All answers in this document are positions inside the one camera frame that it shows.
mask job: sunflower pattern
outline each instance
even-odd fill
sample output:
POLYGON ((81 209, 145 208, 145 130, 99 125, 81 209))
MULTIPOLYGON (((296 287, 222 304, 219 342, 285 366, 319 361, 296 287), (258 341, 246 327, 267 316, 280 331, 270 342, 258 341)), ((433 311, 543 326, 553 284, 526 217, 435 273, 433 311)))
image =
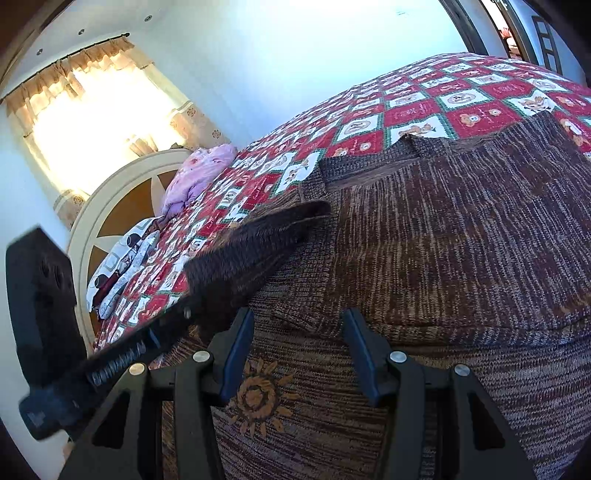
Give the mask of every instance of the sunflower pattern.
POLYGON ((282 417, 291 417, 293 412, 285 406, 291 400, 298 400, 301 396, 285 387, 291 384, 293 374, 278 378, 274 375, 277 362, 265 364, 262 358, 251 364, 244 365, 244 380, 238 389, 236 397, 230 400, 227 409, 230 414, 230 424, 240 425, 240 433, 247 432, 254 438, 257 432, 263 438, 267 437, 267 428, 273 427, 283 433, 285 428, 282 417))

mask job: pillow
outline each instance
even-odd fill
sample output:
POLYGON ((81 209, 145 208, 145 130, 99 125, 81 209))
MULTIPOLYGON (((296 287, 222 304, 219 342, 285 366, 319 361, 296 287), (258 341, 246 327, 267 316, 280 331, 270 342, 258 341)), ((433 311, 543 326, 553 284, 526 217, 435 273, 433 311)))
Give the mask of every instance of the pillow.
POLYGON ((92 309, 98 309, 112 286, 129 268, 139 250, 140 241, 159 230, 156 220, 157 218, 146 218, 134 225, 121 236, 100 263, 86 289, 86 308, 89 312, 92 309))
POLYGON ((139 241, 137 243, 137 245, 140 245, 140 247, 133 259, 133 262, 131 262, 131 266, 125 271, 125 273, 123 273, 123 275, 119 277, 115 285, 111 288, 111 291, 100 303, 99 318, 101 320, 104 320, 111 315, 115 305, 117 305, 117 300, 119 300, 119 297, 125 289, 125 286, 128 284, 131 277, 141 270, 144 260, 151 255, 153 250, 156 248, 156 245, 158 245, 159 239, 160 232, 156 231, 149 234, 145 240, 139 241))

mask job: sunlight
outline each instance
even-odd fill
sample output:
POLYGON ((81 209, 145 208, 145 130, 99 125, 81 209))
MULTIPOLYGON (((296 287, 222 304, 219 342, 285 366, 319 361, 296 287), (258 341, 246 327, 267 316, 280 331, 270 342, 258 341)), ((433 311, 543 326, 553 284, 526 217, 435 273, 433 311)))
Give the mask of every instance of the sunlight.
POLYGON ((33 134, 47 166, 65 185, 88 194, 137 158, 130 138, 151 136, 159 150, 184 139, 170 126, 174 104, 136 67, 77 70, 85 94, 66 92, 38 115, 33 134))

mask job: metal screw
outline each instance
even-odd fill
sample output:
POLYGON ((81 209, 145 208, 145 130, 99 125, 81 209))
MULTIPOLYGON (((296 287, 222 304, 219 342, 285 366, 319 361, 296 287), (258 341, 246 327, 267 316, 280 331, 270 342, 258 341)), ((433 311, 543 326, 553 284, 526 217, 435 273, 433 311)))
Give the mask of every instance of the metal screw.
POLYGON ((453 371, 460 375, 460 377, 467 377, 470 375, 470 367, 464 364, 457 364, 453 367, 453 371))
POLYGON ((407 359, 406 353, 396 350, 390 353, 390 360, 398 364, 403 364, 407 359))
POLYGON ((146 370, 144 364, 133 364, 129 367, 129 373, 132 375, 141 375, 146 370))
POLYGON ((195 360, 198 363, 202 363, 202 362, 207 362, 209 360, 209 357, 211 355, 209 355, 209 352, 206 350, 199 350, 198 352, 195 352, 193 354, 193 360, 195 360))

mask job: door frame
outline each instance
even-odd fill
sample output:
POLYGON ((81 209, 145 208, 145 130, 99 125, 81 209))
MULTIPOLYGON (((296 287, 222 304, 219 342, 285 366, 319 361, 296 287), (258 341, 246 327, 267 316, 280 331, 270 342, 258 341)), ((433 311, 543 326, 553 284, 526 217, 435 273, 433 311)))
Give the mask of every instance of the door frame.
POLYGON ((501 11, 501 15, 503 15, 503 18, 507 22, 507 26, 509 27, 509 30, 511 30, 511 33, 513 33, 513 35, 515 35, 515 37, 514 37, 515 43, 517 43, 517 48, 519 48, 519 51, 521 52, 521 55, 523 56, 523 60, 527 61, 529 63, 532 63, 534 65, 539 65, 540 61, 539 61, 537 55, 535 54, 535 50, 531 44, 531 40, 530 40, 527 32, 525 31, 525 28, 524 28, 523 24, 521 23, 519 16, 517 15, 515 10, 513 9, 513 6, 506 0, 491 0, 491 1, 494 4, 496 4, 496 6, 499 8, 499 10, 501 11))
POLYGON ((470 53, 489 55, 482 37, 459 0, 439 0, 470 53))

